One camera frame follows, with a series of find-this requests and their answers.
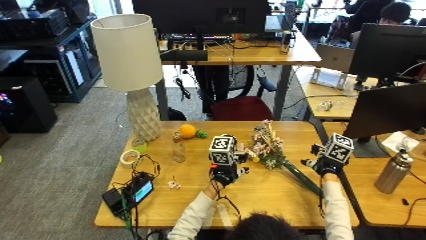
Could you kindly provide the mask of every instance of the gray carpet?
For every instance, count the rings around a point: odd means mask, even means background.
[[[268,77],[277,79],[277,69],[265,70]],[[185,113],[188,120],[202,121],[196,89],[189,91],[192,99],[181,101],[179,88],[169,88],[169,105]],[[298,81],[293,81],[285,105],[300,98]],[[265,93],[269,105],[272,99],[273,93]],[[282,119],[292,119],[298,109],[300,104],[285,110]],[[132,239],[124,228],[93,224],[129,135],[129,129],[119,126],[127,126],[124,110],[124,93],[92,88],[81,103],[59,104],[59,121],[49,133],[12,134],[0,150],[1,240]],[[369,231],[358,231],[357,239],[380,239]]]

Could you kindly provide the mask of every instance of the black bag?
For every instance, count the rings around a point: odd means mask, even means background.
[[[169,121],[186,121],[185,114],[181,111],[169,107],[168,112],[169,112]]]

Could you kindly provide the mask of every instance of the lamp base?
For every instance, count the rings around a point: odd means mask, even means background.
[[[127,100],[133,133],[149,142],[160,136],[160,113],[149,89],[129,91]]]

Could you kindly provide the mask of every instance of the table lamp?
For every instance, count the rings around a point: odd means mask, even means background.
[[[127,91],[128,116],[136,137],[160,135],[160,113],[149,86],[163,79],[163,65],[152,25],[144,14],[120,14],[91,24],[107,87]]]

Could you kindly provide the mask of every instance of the computer monitor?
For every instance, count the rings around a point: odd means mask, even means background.
[[[354,141],[357,157],[381,157],[372,136],[426,126],[426,83],[360,92],[344,136]]]
[[[21,10],[16,0],[0,0],[0,13],[1,18],[7,18],[11,14]]]
[[[417,82],[426,61],[426,27],[364,24],[349,73],[380,79],[378,87],[394,81]]]
[[[152,17],[164,33],[202,34],[264,33],[268,0],[132,0],[135,13]]]

